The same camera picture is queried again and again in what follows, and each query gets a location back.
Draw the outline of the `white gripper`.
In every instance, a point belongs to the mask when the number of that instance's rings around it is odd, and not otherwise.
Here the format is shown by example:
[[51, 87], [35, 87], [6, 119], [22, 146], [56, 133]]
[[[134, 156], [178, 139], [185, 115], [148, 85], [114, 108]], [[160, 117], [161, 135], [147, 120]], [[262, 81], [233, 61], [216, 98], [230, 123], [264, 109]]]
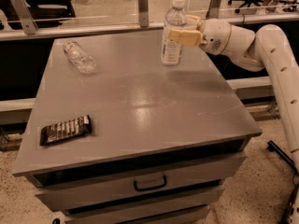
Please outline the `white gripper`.
[[221, 54], [228, 43], [232, 30], [231, 24], [218, 19], [206, 20], [203, 24], [202, 22], [200, 17], [188, 15], [188, 25], [193, 29], [199, 29], [201, 26], [202, 33], [197, 30], [171, 29], [168, 38], [188, 47], [196, 47], [200, 44], [199, 48], [207, 53]]

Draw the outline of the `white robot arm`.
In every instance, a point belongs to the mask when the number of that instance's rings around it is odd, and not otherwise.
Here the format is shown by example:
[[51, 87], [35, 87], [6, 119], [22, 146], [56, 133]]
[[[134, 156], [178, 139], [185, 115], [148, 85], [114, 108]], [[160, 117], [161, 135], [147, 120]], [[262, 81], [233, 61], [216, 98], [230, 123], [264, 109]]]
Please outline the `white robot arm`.
[[246, 70], [267, 71], [289, 151], [299, 172], [299, 65], [285, 33], [274, 24], [253, 32], [218, 19], [203, 21], [188, 16], [187, 21], [179, 27], [168, 27], [165, 37], [209, 54], [224, 55]]

